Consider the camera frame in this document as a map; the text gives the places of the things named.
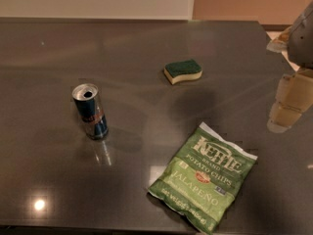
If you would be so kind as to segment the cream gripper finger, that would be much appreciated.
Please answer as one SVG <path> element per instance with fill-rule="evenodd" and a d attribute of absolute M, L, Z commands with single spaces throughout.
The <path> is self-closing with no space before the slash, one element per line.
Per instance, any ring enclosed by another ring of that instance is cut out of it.
<path fill-rule="evenodd" d="M 282 31 L 277 37 L 272 39 L 268 44 L 266 49 L 275 53 L 282 53 L 288 49 L 288 43 L 291 34 L 291 27 L 287 27 Z"/>
<path fill-rule="evenodd" d="M 268 129 L 274 133 L 284 133 L 312 105 L 313 70 L 300 68 L 292 75 L 284 74 L 280 79 L 275 103 L 269 114 Z"/>

